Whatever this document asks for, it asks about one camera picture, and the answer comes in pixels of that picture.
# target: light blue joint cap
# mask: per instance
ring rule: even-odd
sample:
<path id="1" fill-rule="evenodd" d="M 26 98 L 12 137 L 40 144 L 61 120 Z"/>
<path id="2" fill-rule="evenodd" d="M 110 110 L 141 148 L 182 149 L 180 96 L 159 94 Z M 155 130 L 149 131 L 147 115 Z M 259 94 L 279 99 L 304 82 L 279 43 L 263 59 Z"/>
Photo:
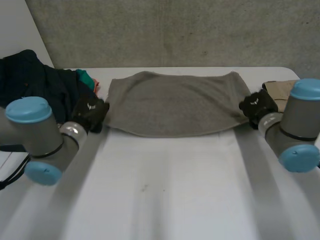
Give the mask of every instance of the light blue joint cap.
<path id="1" fill-rule="evenodd" d="M 62 177 L 62 172 L 58 168 L 41 161 L 28 162 L 24 173 L 32 181 L 47 186 L 55 185 Z"/>
<path id="2" fill-rule="evenodd" d="M 279 162 L 289 172 L 306 173 L 319 165 L 319 149 L 311 144 L 300 144 L 287 148 L 279 156 Z"/>
<path id="3" fill-rule="evenodd" d="M 290 96 L 306 101 L 320 101 L 320 80 L 305 78 L 298 80 L 290 92 Z"/>
<path id="4" fill-rule="evenodd" d="M 47 100 L 28 96 L 11 102 L 5 109 L 6 117 L 19 124 L 34 124 L 46 120 L 52 114 Z"/>

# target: green cloth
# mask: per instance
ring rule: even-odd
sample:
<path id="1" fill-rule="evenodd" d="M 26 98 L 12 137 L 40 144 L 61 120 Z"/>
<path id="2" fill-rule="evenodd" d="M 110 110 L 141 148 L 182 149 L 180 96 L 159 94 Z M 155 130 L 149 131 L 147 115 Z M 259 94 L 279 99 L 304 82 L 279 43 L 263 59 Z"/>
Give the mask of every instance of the green cloth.
<path id="1" fill-rule="evenodd" d="M 79 76 L 79 80 L 87 85 L 92 91 L 95 89 L 95 81 L 89 76 L 86 70 L 75 70 Z"/>

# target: cloth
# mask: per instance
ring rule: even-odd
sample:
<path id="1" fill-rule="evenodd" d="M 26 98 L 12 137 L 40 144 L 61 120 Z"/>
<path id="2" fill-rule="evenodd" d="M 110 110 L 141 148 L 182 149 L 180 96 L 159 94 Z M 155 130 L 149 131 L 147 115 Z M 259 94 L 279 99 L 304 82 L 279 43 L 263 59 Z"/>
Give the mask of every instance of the cloth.
<path id="1" fill-rule="evenodd" d="M 99 84 L 100 84 L 100 82 L 98 82 L 96 79 L 94 79 L 94 78 L 92 78 L 92 80 L 94 81 L 94 89 L 93 89 L 93 92 L 95 93 L 95 94 L 97 94 L 98 93 L 98 90 L 99 90 Z"/>
<path id="2" fill-rule="evenodd" d="M 87 85 L 92 91 L 95 89 L 95 81 L 89 76 L 86 70 L 77 69 L 75 70 L 79 76 L 79 81 Z"/>
<path id="3" fill-rule="evenodd" d="M 238 105 L 248 95 L 236 72 L 200 77 L 143 71 L 112 80 L 105 123 L 143 137 L 205 135 L 247 122 Z"/>
<path id="4" fill-rule="evenodd" d="M 95 94 L 97 94 L 99 82 L 96 79 L 91 78 L 86 70 L 77 69 L 75 71 L 78 74 L 79 80 L 87 85 Z"/>
<path id="5" fill-rule="evenodd" d="M 80 97 L 96 98 L 79 81 L 76 71 L 44 65 L 32 50 L 0 59 L 0 106 L 5 108 L 14 100 L 29 96 L 46 99 L 59 124 L 71 119 Z"/>
<path id="6" fill-rule="evenodd" d="M 268 81 L 262 87 L 268 92 L 270 97 L 278 106 L 278 111 L 283 113 L 285 111 L 290 91 L 294 87 L 297 80 L 288 81 Z"/>

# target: pile of clothes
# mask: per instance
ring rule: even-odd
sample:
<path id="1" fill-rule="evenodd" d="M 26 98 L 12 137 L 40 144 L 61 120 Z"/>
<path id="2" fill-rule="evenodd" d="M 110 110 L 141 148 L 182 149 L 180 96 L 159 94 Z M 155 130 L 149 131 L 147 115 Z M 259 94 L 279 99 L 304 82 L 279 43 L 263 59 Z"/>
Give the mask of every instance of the pile of clothes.
<path id="1" fill-rule="evenodd" d="M 80 97 L 97 98 L 98 84 L 85 70 L 42 64 L 32 50 L 0 59 L 0 107 L 23 97 L 42 97 L 51 106 L 57 124 L 71 119 Z"/>

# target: robotic arm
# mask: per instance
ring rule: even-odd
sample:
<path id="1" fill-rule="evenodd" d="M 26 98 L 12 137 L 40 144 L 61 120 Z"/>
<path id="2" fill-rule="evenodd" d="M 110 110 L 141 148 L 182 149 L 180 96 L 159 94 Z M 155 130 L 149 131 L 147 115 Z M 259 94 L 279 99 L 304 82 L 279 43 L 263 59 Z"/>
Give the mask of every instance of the robotic arm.
<path id="1" fill-rule="evenodd" d="M 22 144 L 30 154 L 24 173 L 34 182 L 54 185 L 84 145 L 89 131 L 99 132 L 109 104 L 81 98 L 71 121 L 60 128 L 52 109 L 41 97 L 11 102 L 0 114 L 0 143 Z"/>
<path id="2" fill-rule="evenodd" d="M 297 81 L 283 114 L 265 90 L 246 97 L 239 108 L 289 172 L 305 173 L 319 165 L 314 143 L 320 133 L 320 80 Z"/>

